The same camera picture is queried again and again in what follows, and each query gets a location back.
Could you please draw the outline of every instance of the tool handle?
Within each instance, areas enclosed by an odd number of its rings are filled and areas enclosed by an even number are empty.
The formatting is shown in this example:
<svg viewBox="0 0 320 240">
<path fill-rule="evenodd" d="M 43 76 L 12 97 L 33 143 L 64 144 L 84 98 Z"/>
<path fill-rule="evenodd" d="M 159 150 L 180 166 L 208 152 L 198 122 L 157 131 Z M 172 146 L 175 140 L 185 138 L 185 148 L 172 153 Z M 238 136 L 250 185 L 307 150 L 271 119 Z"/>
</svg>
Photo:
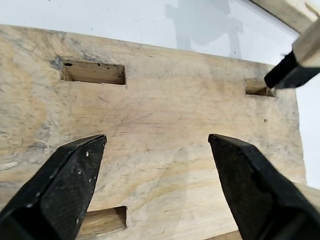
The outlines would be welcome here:
<svg viewBox="0 0 320 240">
<path fill-rule="evenodd" d="M 292 44 L 296 61 L 305 68 L 320 68 L 320 18 Z"/>
</svg>

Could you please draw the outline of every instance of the black clamp jaw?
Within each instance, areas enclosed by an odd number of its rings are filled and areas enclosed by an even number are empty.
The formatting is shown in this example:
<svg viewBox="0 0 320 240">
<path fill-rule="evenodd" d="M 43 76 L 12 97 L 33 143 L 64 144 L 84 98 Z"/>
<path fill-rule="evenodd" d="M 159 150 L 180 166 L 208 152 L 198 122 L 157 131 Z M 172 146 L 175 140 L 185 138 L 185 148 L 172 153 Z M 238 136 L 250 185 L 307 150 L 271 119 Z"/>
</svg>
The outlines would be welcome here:
<svg viewBox="0 0 320 240">
<path fill-rule="evenodd" d="M 0 213 L 0 239 L 76 239 L 106 143 L 102 134 L 60 146 Z"/>
<path fill-rule="evenodd" d="M 252 144 L 210 134 L 225 199 L 243 240 L 315 240 L 320 215 Z"/>
</svg>

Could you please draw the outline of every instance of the mortise hole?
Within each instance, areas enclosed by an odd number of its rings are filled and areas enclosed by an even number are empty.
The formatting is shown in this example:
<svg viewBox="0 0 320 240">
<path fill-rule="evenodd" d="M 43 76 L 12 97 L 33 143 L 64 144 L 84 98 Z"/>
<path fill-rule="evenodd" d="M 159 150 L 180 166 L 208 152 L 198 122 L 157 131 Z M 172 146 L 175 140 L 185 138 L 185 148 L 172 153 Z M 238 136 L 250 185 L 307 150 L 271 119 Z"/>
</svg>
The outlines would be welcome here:
<svg viewBox="0 0 320 240">
<path fill-rule="evenodd" d="M 119 206 L 86 213 L 78 236 L 95 236 L 127 228 L 127 207 Z"/>
<path fill-rule="evenodd" d="M 257 81 L 256 79 L 245 80 L 245 94 L 275 97 L 276 90 L 274 88 L 268 88 L 264 81 Z"/>
<path fill-rule="evenodd" d="M 126 84 L 125 66 L 63 60 L 61 79 L 95 84 Z"/>
</svg>

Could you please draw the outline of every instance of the wood grain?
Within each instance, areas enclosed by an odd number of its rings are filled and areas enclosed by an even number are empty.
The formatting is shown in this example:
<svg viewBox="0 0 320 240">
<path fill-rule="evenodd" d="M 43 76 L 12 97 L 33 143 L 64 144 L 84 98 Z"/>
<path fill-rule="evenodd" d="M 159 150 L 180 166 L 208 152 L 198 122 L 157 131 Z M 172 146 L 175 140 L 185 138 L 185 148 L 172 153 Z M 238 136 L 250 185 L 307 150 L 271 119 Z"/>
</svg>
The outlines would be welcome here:
<svg viewBox="0 0 320 240">
<path fill-rule="evenodd" d="M 299 33 L 303 33 L 317 20 L 319 10 L 308 0 L 251 0 L 282 20 Z"/>
<path fill-rule="evenodd" d="M 61 80 L 65 60 L 125 66 L 126 85 Z M 272 67 L 0 26 L 0 208 L 58 146 L 103 133 L 88 211 L 127 206 L 127 228 L 96 239 L 204 240 L 236 231 L 210 133 L 254 144 L 287 178 L 305 183 L 295 90 L 245 94 L 246 80 L 261 82 Z"/>
<path fill-rule="evenodd" d="M 208 238 L 207 240 L 242 240 L 242 238 L 239 231 L 233 231 L 220 236 Z"/>
</svg>

